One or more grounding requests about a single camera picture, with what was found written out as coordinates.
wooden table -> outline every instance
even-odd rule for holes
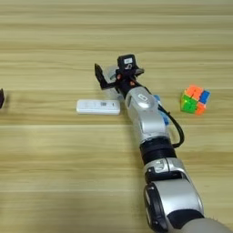
[[[1,0],[0,232],[151,232],[127,112],[76,113],[106,98],[94,63],[127,53],[184,128],[177,155],[206,215],[233,229],[232,29],[230,0]],[[211,92],[203,116],[179,110],[189,84]]]

